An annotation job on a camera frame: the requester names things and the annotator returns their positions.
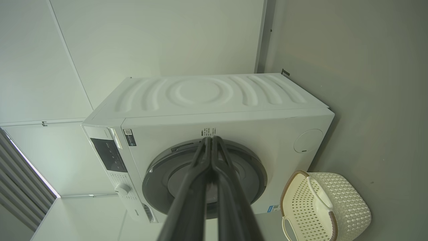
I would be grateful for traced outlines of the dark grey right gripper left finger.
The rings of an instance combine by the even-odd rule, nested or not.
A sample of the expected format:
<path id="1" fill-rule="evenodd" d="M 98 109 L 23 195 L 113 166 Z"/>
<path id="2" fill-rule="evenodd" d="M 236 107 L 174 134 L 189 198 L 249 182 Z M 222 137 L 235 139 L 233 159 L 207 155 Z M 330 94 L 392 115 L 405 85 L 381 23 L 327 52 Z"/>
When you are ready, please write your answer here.
<path id="1" fill-rule="evenodd" d="M 211 137 L 199 144 L 158 241 L 203 241 L 206 189 L 211 180 Z"/>

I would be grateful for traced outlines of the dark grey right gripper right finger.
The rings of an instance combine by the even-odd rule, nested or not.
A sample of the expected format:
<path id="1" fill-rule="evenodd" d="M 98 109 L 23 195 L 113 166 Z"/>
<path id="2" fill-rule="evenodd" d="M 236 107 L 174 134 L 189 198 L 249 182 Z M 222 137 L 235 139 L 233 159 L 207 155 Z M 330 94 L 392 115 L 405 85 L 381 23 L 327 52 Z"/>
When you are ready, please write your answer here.
<path id="1" fill-rule="evenodd" d="M 212 138 L 211 166 L 218 186 L 218 237 L 220 241 L 263 241 L 263 235 L 241 187 L 227 147 Z"/>

